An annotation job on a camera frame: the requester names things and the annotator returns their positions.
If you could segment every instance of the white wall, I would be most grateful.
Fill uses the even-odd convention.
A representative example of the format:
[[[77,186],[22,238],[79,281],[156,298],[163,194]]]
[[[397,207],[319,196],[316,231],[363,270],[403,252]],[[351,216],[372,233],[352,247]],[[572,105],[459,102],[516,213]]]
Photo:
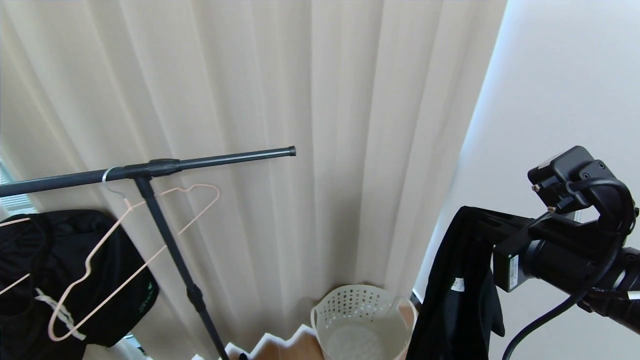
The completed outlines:
[[[545,210],[527,171],[583,145],[640,200],[640,1],[509,0],[448,200],[415,289],[462,205],[536,217]],[[640,247],[640,231],[628,239]],[[530,280],[500,290],[507,336],[492,338],[491,359],[527,323],[567,295]],[[530,335],[512,359],[640,356],[640,337],[574,307]]]

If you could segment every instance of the basket handle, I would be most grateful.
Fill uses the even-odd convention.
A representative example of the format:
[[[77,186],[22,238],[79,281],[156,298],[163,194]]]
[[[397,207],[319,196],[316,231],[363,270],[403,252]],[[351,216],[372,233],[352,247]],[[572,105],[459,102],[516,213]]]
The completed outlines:
[[[311,329],[314,330],[314,333],[317,334],[316,331],[316,306],[311,309]]]
[[[415,306],[413,305],[413,303],[409,300],[407,300],[406,297],[402,297],[402,296],[398,296],[396,297],[396,299],[394,300],[394,302],[391,304],[391,307],[389,308],[389,311],[387,311],[387,316],[389,315],[389,313],[391,313],[391,311],[398,311],[400,312],[400,302],[404,300],[405,302],[407,302],[409,304],[409,307],[411,308],[411,310],[413,311],[413,324],[411,325],[411,327],[409,328],[409,324],[406,323],[406,320],[404,319],[404,316],[402,316],[402,321],[404,322],[404,326],[406,326],[406,328],[408,330],[413,330],[415,328],[415,323],[418,321],[418,311],[415,309]]]

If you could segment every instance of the pink hanger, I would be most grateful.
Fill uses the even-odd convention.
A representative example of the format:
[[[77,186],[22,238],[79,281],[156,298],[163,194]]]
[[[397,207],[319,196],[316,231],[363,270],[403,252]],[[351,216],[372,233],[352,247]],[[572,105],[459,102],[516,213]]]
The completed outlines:
[[[18,220],[11,220],[11,221],[7,221],[7,222],[5,222],[5,223],[0,224],[0,227],[2,227],[2,226],[7,226],[7,225],[11,225],[11,224],[17,224],[17,223],[19,223],[19,222],[28,221],[28,220],[31,220],[31,218],[20,218],[20,219],[18,219]],[[16,286],[16,285],[20,284],[22,281],[25,281],[25,280],[29,277],[29,275],[30,275],[30,274],[27,274],[27,275],[25,275],[25,276],[21,277],[20,279],[18,279],[17,281],[15,281],[13,284],[11,284],[11,285],[7,286],[6,288],[4,288],[4,289],[0,290],[0,295],[2,295],[2,294],[4,294],[4,293],[6,293],[7,291],[11,290],[11,288],[12,288],[12,287],[14,287],[14,286]]]
[[[107,233],[102,237],[102,239],[100,239],[100,241],[98,241],[98,244],[96,244],[96,246],[93,248],[93,250],[91,250],[91,252],[89,253],[89,255],[87,256],[87,258],[84,261],[84,268],[86,270],[86,272],[84,273],[84,276],[82,276],[80,279],[72,282],[67,289],[65,290],[65,292],[62,294],[62,296],[60,297],[60,300],[58,301],[58,305],[56,306],[56,308],[53,311],[53,314],[51,314],[51,318],[49,319],[49,327],[48,327],[48,332],[49,332],[49,338],[52,339],[53,341],[62,341],[66,338],[68,338],[69,336],[71,336],[76,330],[78,330],[78,328],[80,326],[82,326],[87,320],[89,320],[91,318],[91,316],[93,316],[98,310],[100,310],[100,308],[102,308],[102,306],[104,306],[107,302],[109,302],[109,300],[111,300],[111,298],[113,298],[120,290],[122,290],[122,288],[124,288],[131,280],[133,280],[134,277],[136,277],[136,275],[138,275],[142,270],[144,270],[149,263],[151,263],[151,261],[153,261],[158,255],[160,255],[160,253],[166,249],[166,245],[163,246],[160,250],[158,250],[151,258],[149,258],[149,260],[142,265],[139,269],[137,269],[133,274],[131,274],[131,276],[125,281],[123,282],[113,293],[111,293],[106,299],[104,299],[98,306],[96,306],[96,308],[91,311],[87,316],[85,316],[78,324],[76,324],[73,328],[69,329],[69,332],[66,333],[63,336],[57,336],[55,335],[54,331],[53,331],[53,325],[56,321],[56,318],[58,317],[58,313],[60,312],[61,307],[64,304],[64,301],[67,299],[67,296],[69,295],[69,293],[71,292],[71,289],[73,289],[73,287],[75,285],[78,285],[80,282],[83,282],[87,277],[89,277],[89,275],[91,274],[91,258],[93,257],[93,255],[95,255],[95,253],[98,251],[98,249],[100,248],[100,246],[102,246],[102,244],[107,240],[107,238],[109,238],[109,236],[111,235],[111,233],[113,233],[113,231],[118,227],[118,225],[120,225],[120,223],[122,222],[122,220],[130,213],[133,211],[133,209],[137,208],[140,205],[143,205],[146,203],[146,201],[142,201],[139,202],[135,205],[131,205],[131,203],[129,203],[129,200],[127,200],[127,198],[124,196],[124,194],[117,192],[115,190],[110,189],[105,182],[106,179],[106,175],[107,173],[110,171],[111,169],[107,170],[104,175],[102,176],[102,181],[105,185],[105,187],[107,188],[107,190],[111,191],[111,192],[115,192],[115,193],[119,193],[123,198],[125,203],[127,204],[127,211],[125,211],[125,213],[118,219],[118,221],[116,221],[115,224],[113,224],[113,226],[111,227],[111,229],[109,229],[109,231],[107,231]],[[213,204],[220,198],[220,190],[213,186],[213,185],[209,185],[209,184],[194,184],[191,185],[188,189],[183,189],[183,188],[172,188],[169,190],[166,190],[164,192],[161,192],[160,194],[158,194],[158,196],[163,196],[166,195],[167,193],[170,192],[174,192],[174,191],[180,191],[180,192],[189,192],[191,191],[191,189],[195,188],[195,187],[199,187],[199,186],[204,186],[204,187],[208,187],[208,188],[213,188],[216,190],[217,195],[216,198],[213,199],[213,201],[211,201],[201,212],[199,212],[199,214],[196,215],[195,218],[192,219],[192,221],[190,221],[185,227],[183,227],[178,233],[177,235],[182,234],[189,226],[191,226],[191,224],[193,224],[196,220],[198,220],[198,218],[204,214],[205,211],[207,211],[211,206],[213,206]]]

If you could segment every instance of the curtain fold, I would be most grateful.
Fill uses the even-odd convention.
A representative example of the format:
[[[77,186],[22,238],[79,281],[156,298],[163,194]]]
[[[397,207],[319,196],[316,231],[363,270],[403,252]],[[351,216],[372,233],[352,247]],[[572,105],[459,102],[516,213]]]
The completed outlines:
[[[2,2],[0,152],[29,179],[295,145],[153,180],[221,189],[177,241],[223,339],[288,338],[340,284],[410,294],[505,4]],[[110,186],[140,199],[132,181]],[[40,211],[125,211],[99,184],[30,196]],[[213,196],[160,203],[176,230]],[[143,257],[163,245],[145,209],[123,224]],[[133,331],[143,348],[215,358],[170,256],[150,268],[162,292]]]

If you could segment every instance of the black metal rod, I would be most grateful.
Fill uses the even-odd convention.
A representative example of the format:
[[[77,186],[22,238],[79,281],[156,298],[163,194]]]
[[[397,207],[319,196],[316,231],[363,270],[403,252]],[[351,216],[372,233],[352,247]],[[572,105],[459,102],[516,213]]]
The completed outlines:
[[[149,161],[148,163],[128,165],[126,167],[116,167],[109,171],[107,181],[134,179],[141,176],[165,176],[181,170],[192,168],[212,167],[216,165],[241,163],[245,161],[263,160],[270,158],[279,158],[281,156],[295,156],[296,148],[293,146],[283,147],[281,149],[271,149],[264,151],[242,152],[239,154],[211,156],[209,158],[199,158],[190,160],[173,160],[172,171],[163,173],[157,172],[158,169],[165,167],[166,164],[158,161]],[[43,192],[46,190],[55,190],[62,188],[70,188],[73,186],[88,185],[102,182],[102,176],[107,169],[93,170],[87,172],[78,172],[75,174],[40,177],[16,183],[0,186],[0,197],[18,195],[23,193]]]
[[[158,204],[156,196],[154,194],[154,189],[151,187],[151,178],[150,177],[137,177],[134,179],[136,181],[136,186],[138,186],[138,190],[142,194],[142,197],[147,202],[147,207],[149,208],[149,212],[151,216],[154,218],[156,222],[156,226],[160,231],[160,235],[166,244],[169,253],[175,263],[175,266],[178,268],[178,272],[184,281],[184,284],[187,287],[187,297],[195,307],[196,311],[200,315],[202,322],[209,333],[209,337],[213,341],[216,349],[218,350],[218,355],[222,358],[222,360],[229,360],[227,353],[225,352],[225,346],[216,330],[216,326],[213,324],[213,320],[211,320],[211,316],[207,312],[207,307],[202,300],[202,291],[200,288],[193,282],[193,278],[189,273],[189,268],[187,268],[187,264],[185,264],[184,259],[182,258],[182,254],[178,249],[178,245],[175,243],[175,239],[171,234],[171,230],[169,229],[169,225],[166,223],[166,219],[162,213],[162,209]]]

